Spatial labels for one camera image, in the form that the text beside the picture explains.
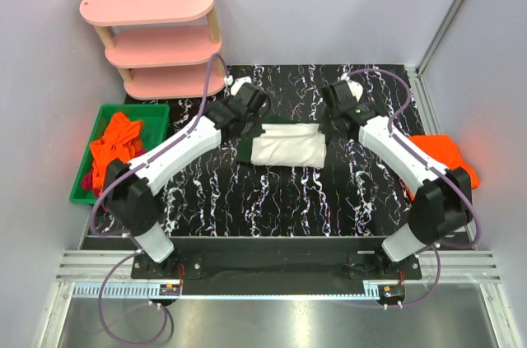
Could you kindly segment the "white and green t-shirt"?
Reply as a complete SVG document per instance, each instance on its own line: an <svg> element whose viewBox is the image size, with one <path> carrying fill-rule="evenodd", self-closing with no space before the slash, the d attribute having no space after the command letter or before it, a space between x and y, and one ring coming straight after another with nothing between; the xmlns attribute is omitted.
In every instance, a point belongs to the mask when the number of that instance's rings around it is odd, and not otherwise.
<svg viewBox="0 0 527 348"><path fill-rule="evenodd" d="M318 120L297 121L269 116L262 122L260 136L240 139L236 161L256 166L322 169L327 141L319 125Z"/></svg>

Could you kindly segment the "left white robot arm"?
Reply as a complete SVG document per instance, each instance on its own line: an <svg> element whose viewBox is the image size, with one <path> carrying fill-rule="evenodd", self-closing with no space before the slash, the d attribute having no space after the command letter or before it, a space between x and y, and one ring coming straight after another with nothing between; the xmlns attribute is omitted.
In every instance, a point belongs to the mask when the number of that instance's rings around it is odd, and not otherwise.
<svg viewBox="0 0 527 348"><path fill-rule="evenodd" d="M200 156L233 138L257 137L264 132L261 110L270 110L270 97L240 78L230 94L202 105L181 131L127 163L107 166L104 190L96 206L103 206L127 230L136 247L153 262L164 262L175 246L161 228L156 196L169 180Z"/></svg>

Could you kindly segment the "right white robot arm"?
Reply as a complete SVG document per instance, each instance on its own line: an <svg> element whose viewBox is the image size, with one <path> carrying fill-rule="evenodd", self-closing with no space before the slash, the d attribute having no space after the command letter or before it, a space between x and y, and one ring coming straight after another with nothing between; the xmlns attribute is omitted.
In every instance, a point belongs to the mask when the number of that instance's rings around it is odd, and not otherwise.
<svg viewBox="0 0 527 348"><path fill-rule="evenodd" d="M473 220L469 173L433 159L406 138L375 104L361 99L349 79L321 91L325 110L319 129L358 142L390 167L413 195L408 221L381 244L389 263L402 262Z"/></svg>

